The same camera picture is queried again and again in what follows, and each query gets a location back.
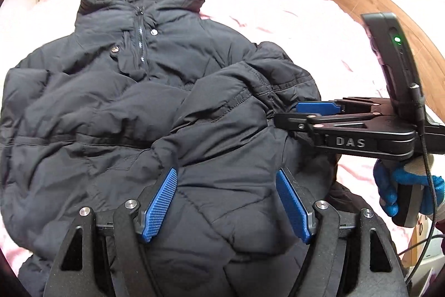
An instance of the jacket zipper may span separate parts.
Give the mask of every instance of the jacket zipper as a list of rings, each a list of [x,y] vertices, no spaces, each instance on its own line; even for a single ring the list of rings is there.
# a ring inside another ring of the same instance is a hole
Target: jacket zipper
[[[144,24],[144,8],[137,8],[137,33],[139,36],[139,59],[141,62],[144,63],[145,66],[148,66],[148,63],[144,57],[144,31],[143,31],[143,24]]]

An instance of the white bedding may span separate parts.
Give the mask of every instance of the white bedding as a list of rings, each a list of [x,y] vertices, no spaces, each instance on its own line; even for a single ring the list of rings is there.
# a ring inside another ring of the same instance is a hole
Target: white bedding
[[[35,48],[74,31],[79,0],[43,0],[3,33],[0,82]],[[272,41],[315,78],[323,100],[387,97],[385,81],[365,31],[330,0],[206,0],[202,17],[226,24],[252,42]],[[26,22],[26,37],[21,24]],[[342,156],[338,181],[361,195],[388,225],[399,251],[412,231],[395,226],[379,206],[374,159]],[[19,249],[0,224],[0,248],[17,273],[29,252]]]

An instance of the jacket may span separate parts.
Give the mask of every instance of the jacket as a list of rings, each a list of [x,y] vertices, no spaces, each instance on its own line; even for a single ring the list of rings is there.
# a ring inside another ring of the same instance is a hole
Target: jacket
[[[8,72],[1,213],[34,253],[19,273],[33,296],[80,208],[137,198],[172,162],[177,191],[145,247],[163,295],[289,293],[306,246],[292,233],[275,173],[289,168],[323,198],[336,160],[272,118],[320,95],[276,44],[201,19],[204,1],[81,0],[74,33]]]

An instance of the headboard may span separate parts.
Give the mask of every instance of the headboard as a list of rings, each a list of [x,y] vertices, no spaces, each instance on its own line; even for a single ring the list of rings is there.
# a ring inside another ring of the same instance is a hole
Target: headboard
[[[391,0],[333,0],[355,21],[360,15],[393,12],[402,25],[420,74],[428,106],[445,121],[445,59],[422,29]]]

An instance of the black cable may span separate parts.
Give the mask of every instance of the black cable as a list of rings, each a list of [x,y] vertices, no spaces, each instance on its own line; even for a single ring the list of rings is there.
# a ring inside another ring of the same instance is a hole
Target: black cable
[[[444,238],[444,239],[445,239],[445,234],[436,234],[436,235],[434,235],[431,239],[434,239],[434,238]],[[397,255],[398,255],[398,256],[401,256],[402,254],[404,254],[404,253],[406,253],[406,252],[409,252],[411,249],[414,249],[415,247],[421,245],[422,243],[425,243],[427,240],[428,240],[428,238],[425,238],[425,239],[421,240],[420,242],[418,242],[418,243],[412,245],[411,247],[406,248],[404,251],[400,252],[400,253],[397,254]]]
[[[406,279],[405,283],[408,285],[410,283],[413,275],[416,273],[417,269],[420,266],[420,263],[422,262],[423,257],[425,256],[426,250],[428,249],[429,243],[431,242],[431,239],[433,237],[434,228],[436,227],[436,221],[437,221],[437,199],[436,199],[436,190],[434,189],[434,182],[432,181],[431,176],[431,169],[429,167],[429,160],[428,160],[428,151],[426,149],[426,142],[424,139],[423,132],[419,133],[420,142],[422,144],[422,153],[423,153],[423,162],[425,165],[425,171],[426,171],[426,178],[428,180],[428,186],[429,191],[431,192],[431,198],[432,198],[432,224],[431,229],[429,230],[428,238],[425,241],[425,245],[423,247],[422,253],[419,256],[419,259],[417,260],[416,265],[412,269],[411,273],[409,274],[408,278]]]

